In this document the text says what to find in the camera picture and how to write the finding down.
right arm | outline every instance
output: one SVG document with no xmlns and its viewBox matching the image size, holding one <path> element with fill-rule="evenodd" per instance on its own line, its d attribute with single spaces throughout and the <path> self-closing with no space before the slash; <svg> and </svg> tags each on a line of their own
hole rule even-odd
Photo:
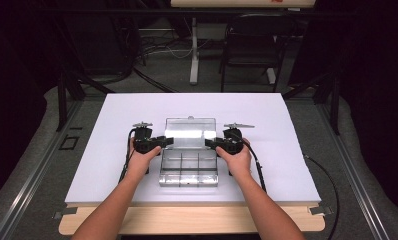
<svg viewBox="0 0 398 240">
<path fill-rule="evenodd" d="M 216 151 L 227 162 L 231 174 L 242 190 L 261 239 L 305 239 L 290 216 L 252 178 L 251 154 L 246 145 L 236 155 L 231 155 L 220 147 Z"/>
</svg>

table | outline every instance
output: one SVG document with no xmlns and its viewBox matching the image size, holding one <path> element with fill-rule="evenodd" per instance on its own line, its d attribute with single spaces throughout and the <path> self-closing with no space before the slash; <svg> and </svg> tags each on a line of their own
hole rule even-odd
<svg viewBox="0 0 398 240">
<path fill-rule="evenodd" d="M 242 133 L 260 158 L 269 195 L 301 230 L 324 229 L 323 217 L 309 213 L 309 208 L 318 206 L 321 199 L 280 94 L 172 93 L 108 94 L 65 199 L 68 207 L 76 207 L 77 212 L 62 218 L 60 233 L 73 234 L 116 186 L 132 124 L 152 122 L 152 136 L 160 136 L 166 118 L 188 116 L 214 117 L 217 136 L 222 135 L 226 123 L 254 125 L 242 129 Z M 159 158 L 152 160 L 150 173 L 139 184 L 121 234 L 256 232 L 241 191 L 228 175 L 223 160 L 218 160 L 218 187 L 197 194 L 161 188 L 157 179 Z M 259 182 L 256 169 L 251 170 Z M 192 227 L 192 222 L 198 220 L 201 224 Z"/>
<path fill-rule="evenodd" d="M 315 0 L 171 0 L 172 7 L 180 8 L 312 8 L 314 4 Z M 191 85 L 198 83 L 199 53 L 197 51 L 197 27 L 196 18 L 193 18 Z M 267 71 L 267 74 L 269 79 L 275 79 L 274 71 Z"/>
</svg>

chair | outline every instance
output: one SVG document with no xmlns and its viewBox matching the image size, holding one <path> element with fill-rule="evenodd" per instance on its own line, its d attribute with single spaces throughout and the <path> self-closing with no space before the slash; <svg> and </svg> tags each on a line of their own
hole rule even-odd
<svg viewBox="0 0 398 240">
<path fill-rule="evenodd" d="M 227 25 L 225 46 L 220 63 L 221 92 L 224 92 L 226 66 L 277 69 L 276 92 L 286 45 L 297 24 L 283 14 L 243 14 Z"/>
</svg>

left arm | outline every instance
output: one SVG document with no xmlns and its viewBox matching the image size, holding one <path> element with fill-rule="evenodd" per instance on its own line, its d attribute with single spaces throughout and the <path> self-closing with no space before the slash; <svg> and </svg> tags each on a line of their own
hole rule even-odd
<svg viewBox="0 0 398 240">
<path fill-rule="evenodd" d="M 127 174 L 111 194 L 84 220 L 72 239 L 115 239 L 121 228 L 137 185 L 146 173 L 149 163 L 161 151 L 160 147 L 141 154 L 134 151 Z"/>
</svg>

person's arm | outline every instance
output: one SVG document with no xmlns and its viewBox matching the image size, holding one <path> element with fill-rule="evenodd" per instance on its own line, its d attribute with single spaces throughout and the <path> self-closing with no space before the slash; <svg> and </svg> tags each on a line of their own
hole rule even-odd
<svg viewBox="0 0 398 240">
<path fill-rule="evenodd" d="M 133 139 L 130 141 L 130 149 L 134 149 Z M 72 239 L 116 239 L 137 185 L 145 175 L 152 158 L 160 151 L 160 147 L 146 154 L 134 151 L 124 179 L 84 220 Z"/>
<path fill-rule="evenodd" d="M 227 162 L 231 174 L 242 190 L 261 239 L 305 239 L 290 216 L 252 178 L 251 154 L 246 145 L 235 155 L 227 153 L 220 147 L 217 147 L 216 151 Z"/>
</svg>

